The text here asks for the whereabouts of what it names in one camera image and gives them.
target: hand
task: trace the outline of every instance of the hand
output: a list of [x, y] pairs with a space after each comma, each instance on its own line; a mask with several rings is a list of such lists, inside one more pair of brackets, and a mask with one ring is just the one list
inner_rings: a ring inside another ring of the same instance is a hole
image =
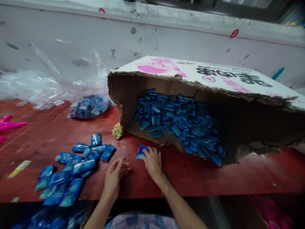
[[119, 196], [120, 180], [122, 176], [127, 174], [131, 167], [129, 162], [123, 162], [125, 157], [116, 159], [106, 171], [104, 190], [101, 198], [107, 198], [113, 203]]
[[161, 164], [161, 153], [150, 146], [147, 147], [149, 152], [143, 149], [146, 157], [141, 157], [145, 163], [145, 167], [155, 183], [158, 183], [163, 175], [162, 164]]

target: yellow label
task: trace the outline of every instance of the yellow label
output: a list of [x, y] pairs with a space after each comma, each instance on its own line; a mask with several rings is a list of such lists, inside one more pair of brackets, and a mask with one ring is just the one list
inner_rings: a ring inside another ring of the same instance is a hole
[[7, 178], [15, 177], [19, 172], [24, 170], [30, 163], [31, 163], [31, 161], [22, 162], [17, 168], [15, 168], [14, 172], [12, 172]]

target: red wooden table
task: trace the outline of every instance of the red wooden table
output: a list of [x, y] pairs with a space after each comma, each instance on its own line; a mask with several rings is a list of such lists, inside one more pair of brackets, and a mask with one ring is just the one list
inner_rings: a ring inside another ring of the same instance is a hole
[[[92, 120], [67, 118], [69, 104], [50, 110], [34, 110], [27, 104], [18, 107], [18, 101], [0, 102], [0, 116], [10, 114], [11, 121], [25, 121], [27, 126], [1, 131], [6, 140], [0, 143], [0, 202], [38, 201], [41, 191], [35, 192], [42, 168], [55, 164], [60, 171], [64, 165], [54, 161], [61, 151], [70, 152], [77, 142], [90, 144], [93, 133], [101, 133], [102, 142], [117, 148], [109, 163], [125, 156], [132, 172], [121, 181], [119, 198], [162, 197], [148, 175], [144, 162], [135, 160], [140, 144], [158, 148], [162, 165], [173, 186], [182, 196], [236, 195], [253, 193], [292, 193], [305, 190], [305, 156], [284, 149], [282, 154], [249, 155], [240, 164], [218, 168], [214, 163], [197, 156], [179, 152], [173, 146], [158, 146], [149, 140], [125, 133], [120, 141], [112, 135], [118, 122], [118, 112], [112, 108]], [[7, 178], [24, 160], [31, 163], [14, 178]], [[109, 163], [100, 161], [96, 172], [83, 184], [79, 199], [99, 199]]]

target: forearm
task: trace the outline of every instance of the forearm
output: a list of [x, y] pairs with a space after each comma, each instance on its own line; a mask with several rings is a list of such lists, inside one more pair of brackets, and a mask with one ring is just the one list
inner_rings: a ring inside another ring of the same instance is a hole
[[174, 189], [164, 174], [156, 181], [156, 184], [164, 194], [180, 229], [207, 229], [206, 225]]
[[84, 229], [103, 229], [114, 202], [115, 201], [113, 201], [112, 198], [103, 192], [101, 199], [99, 200]]

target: torn cardboard box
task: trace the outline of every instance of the torn cardboard box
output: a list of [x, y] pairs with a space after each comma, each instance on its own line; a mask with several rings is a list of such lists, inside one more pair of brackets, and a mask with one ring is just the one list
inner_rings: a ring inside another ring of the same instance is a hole
[[[108, 88], [121, 125], [145, 139], [150, 139], [149, 133], [132, 121], [145, 89], [223, 104], [227, 145], [223, 164], [238, 163], [252, 152], [280, 153], [278, 147], [305, 142], [305, 97], [251, 69], [146, 56], [112, 70]], [[174, 144], [183, 152], [174, 135], [150, 140]]]

